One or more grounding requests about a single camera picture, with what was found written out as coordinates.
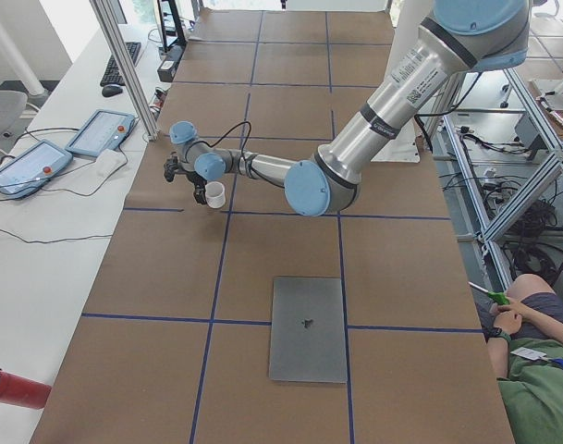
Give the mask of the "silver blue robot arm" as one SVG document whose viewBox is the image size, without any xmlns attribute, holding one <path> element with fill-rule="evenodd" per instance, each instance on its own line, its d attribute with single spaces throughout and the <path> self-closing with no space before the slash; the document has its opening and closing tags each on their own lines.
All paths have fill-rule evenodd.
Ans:
<svg viewBox="0 0 563 444">
<path fill-rule="evenodd" d="M 175 150 L 164 164 L 165 180 L 183 174 L 202 192 L 207 183 L 238 173 L 282 188 L 302 216 L 344 210 L 358 196 L 362 170 L 451 76 L 523 63 L 531 10 L 530 1 L 436 1 L 418 26 L 416 43 L 343 130 L 310 158 L 218 149 L 180 121 L 169 131 Z"/>
</svg>

